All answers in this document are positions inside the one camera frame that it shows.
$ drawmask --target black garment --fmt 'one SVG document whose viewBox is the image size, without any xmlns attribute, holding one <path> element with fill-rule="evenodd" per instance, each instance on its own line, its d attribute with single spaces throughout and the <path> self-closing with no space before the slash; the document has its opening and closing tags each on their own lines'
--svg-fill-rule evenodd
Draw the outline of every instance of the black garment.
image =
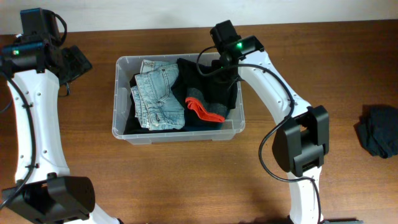
<svg viewBox="0 0 398 224">
<path fill-rule="evenodd" d="M 398 110 L 391 106 L 372 106 L 369 116 L 358 126 L 362 147 L 372 156 L 390 158 L 398 154 Z"/>
<path fill-rule="evenodd" d="M 228 75 L 225 73 L 231 71 L 212 77 L 203 77 L 198 73 L 195 62 L 179 58 L 177 64 L 180 75 L 171 89 L 174 97 L 185 109 L 186 125 L 208 126 L 212 123 L 201 120 L 198 118 L 196 112 L 187 108 L 185 99 L 188 97 L 198 99 L 207 112 L 216 113 L 224 118 L 227 116 L 229 110 L 235 109 L 238 95 L 237 83 L 235 80 L 230 80 L 229 82 L 220 81 L 220 76 Z M 200 69 L 203 73 L 209 73 L 218 69 L 218 67 L 200 65 Z"/>
</svg>

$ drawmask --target denim pocket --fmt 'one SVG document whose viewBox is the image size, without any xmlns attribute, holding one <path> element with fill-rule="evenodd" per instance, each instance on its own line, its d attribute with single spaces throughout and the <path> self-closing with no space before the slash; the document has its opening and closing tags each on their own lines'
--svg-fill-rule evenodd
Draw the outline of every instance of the denim pocket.
<svg viewBox="0 0 398 224">
<path fill-rule="evenodd" d="M 164 84 L 165 84 L 164 86 L 166 87 L 166 90 L 165 90 L 164 96 L 160 96 L 160 95 L 156 96 L 158 98 L 159 103 L 165 101 L 170 95 L 169 79 L 167 78 L 167 72 L 166 72 L 166 69 L 164 69 L 164 68 L 162 69 L 162 76 L 163 76 L 163 80 L 164 80 Z"/>
</svg>

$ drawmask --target light blue denim shorts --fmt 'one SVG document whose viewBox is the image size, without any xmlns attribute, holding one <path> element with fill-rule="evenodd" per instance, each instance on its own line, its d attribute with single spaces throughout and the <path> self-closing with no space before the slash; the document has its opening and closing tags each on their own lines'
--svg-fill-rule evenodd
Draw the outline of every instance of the light blue denim shorts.
<svg viewBox="0 0 398 224">
<path fill-rule="evenodd" d="M 137 85 L 131 88 L 141 127 L 151 131 L 184 127 L 184 108 L 171 91 L 177 77 L 176 63 L 142 61 L 141 73 L 135 75 Z"/>
</svg>

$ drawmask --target wooden table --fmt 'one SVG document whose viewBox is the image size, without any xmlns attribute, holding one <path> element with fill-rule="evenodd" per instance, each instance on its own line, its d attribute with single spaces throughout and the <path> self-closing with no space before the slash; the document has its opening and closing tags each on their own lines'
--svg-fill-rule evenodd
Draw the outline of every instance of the wooden table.
<svg viewBox="0 0 398 224">
<path fill-rule="evenodd" d="M 93 64 L 58 99 L 63 152 L 72 175 L 86 176 L 96 201 L 127 223 L 249 223 L 289 214 L 289 186 L 261 168 L 257 149 L 273 120 L 242 83 L 245 130 L 231 141 L 133 146 L 111 133 L 115 63 L 124 55 L 197 53 L 212 45 L 210 28 L 68 34 Z M 398 21 L 281 24 L 236 28 L 254 34 L 292 88 L 330 114 L 330 153 L 320 181 L 326 219 L 397 223 L 398 156 L 372 157 L 354 124 L 364 105 L 398 106 Z M 11 36 L 1 36 L 0 45 Z M 0 105 L 9 101 L 1 81 Z M 0 188 L 14 185 L 14 109 L 0 114 Z M 269 167 L 284 176 L 271 153 Z M 0 223 L 26 223 L 4 209 Z"/>
</svg>

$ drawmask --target plastic storage bin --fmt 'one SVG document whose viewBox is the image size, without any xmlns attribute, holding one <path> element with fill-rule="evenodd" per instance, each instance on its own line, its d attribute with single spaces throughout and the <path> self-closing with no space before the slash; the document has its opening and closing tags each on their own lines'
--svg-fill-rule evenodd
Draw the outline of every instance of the plastic storage bin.
<svg viewBox="0 0 398 224">
<path fill-rule="evenodd" d="M 245 120 L 243 113 L 243 101 L 241 84 L 238 82 L 238 97 L 236 109 L 229 112 L 221 129 L 214 131 L 191 131 L 179 133 L 161 134 L 123 134 L 126 121 L 129 116 L 130 84 L 132 76 L 139 73 L 143 59 L 176 62 L 178 58 L 184 58 L 196 62 L 198 54 L 183 55 L 153 55 L 153 56 L 124 56 L 116 62 L 116 82 L 114 86 L 113 123 L 112 133 L 117 139 L 123 139 L 131 144 L 150 144 L 153 142 L 193 141 L 193 140 L 230 140 L 236 133 L 244 129 Z M 219 59 L 218 53 L 203 54 L 200 63 L 211 65 L 211 61 Z"/>
</svg>

